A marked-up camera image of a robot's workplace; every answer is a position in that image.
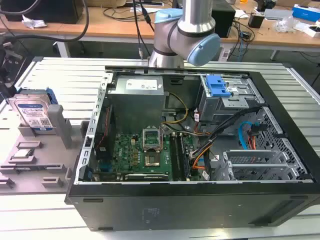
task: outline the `hard drive label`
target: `hard drive label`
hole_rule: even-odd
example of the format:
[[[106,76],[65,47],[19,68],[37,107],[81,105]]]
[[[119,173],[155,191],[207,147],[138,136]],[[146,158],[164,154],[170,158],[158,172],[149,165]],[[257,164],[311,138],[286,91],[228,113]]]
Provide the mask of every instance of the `hard drive label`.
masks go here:
[[[42,131],[53,128],[42,104],[18,104],[17,107],[31,128]]]

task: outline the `aluminum work table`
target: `aluminum work table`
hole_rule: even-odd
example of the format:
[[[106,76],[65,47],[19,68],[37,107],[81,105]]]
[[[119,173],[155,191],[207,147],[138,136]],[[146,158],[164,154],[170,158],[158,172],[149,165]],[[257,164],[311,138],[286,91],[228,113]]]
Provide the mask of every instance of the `aluminum work table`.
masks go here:
[[[105,66],[146,66],[146,61],[100,58],[39,58],[16,83],[16,88],[53,89],[72,125],[89,120]],[[223,71],[262,74],[296,125],[320,156],[320,96],[292,68],[278,63],[210,62],[204,66]],[[19,136],[16,113],[0,104],[0,162]],[[278,227],[219,228],[154,231],[91,232],[64,194],[0,196],[1,239],[320,239],[320,205],[310,207]]]

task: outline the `ram slot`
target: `ram slot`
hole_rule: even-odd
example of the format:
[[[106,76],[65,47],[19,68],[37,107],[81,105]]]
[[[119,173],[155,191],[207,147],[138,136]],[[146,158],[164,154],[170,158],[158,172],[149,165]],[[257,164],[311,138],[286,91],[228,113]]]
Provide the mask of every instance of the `ram slot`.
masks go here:
[[[170,156],[171,156],[171,165],[172,165],[172,178],[173,181],[180,180],[180,170],[179,170],[179,161],[177,154],[177,138],[175,136],[170,136]]]
[[[186,177],[189,176],[189,164],[187,161],[187,155],[185,152],[184,138],[182,136],[178,136],[176,138],[177,144],[177,153],[178,153],[178,162],[180,168],[180,177],[182,181],[186,180]]]

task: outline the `gray robot arm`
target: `gray robot arm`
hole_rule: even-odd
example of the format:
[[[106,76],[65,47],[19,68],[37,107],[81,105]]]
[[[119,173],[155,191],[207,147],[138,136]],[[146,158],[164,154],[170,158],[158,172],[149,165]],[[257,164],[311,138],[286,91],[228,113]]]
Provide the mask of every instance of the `gray robot arm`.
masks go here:
[[[195,66],[212,60],[220,48],[212,6],[213,0],[183,0],[183,9],[159,10],[149,66],[183,68],[184,60]]]

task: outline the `desk leg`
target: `desk leg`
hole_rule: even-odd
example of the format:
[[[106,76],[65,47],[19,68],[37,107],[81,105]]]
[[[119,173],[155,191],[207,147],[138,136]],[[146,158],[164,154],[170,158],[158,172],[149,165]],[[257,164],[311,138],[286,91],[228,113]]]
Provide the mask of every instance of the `desk leg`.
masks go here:
[[[270,57],[270,60],[274,61],[279,52],[280,52],[279,50],[274,50],[271,57]]]
[[[70,58],[70,51],[67,42],[57,42],[59,53],[62,58]]]
[[[229,54],[231,52],[231,47],[223,46],[219,56],[219,62],[226,62],[228,61]]]

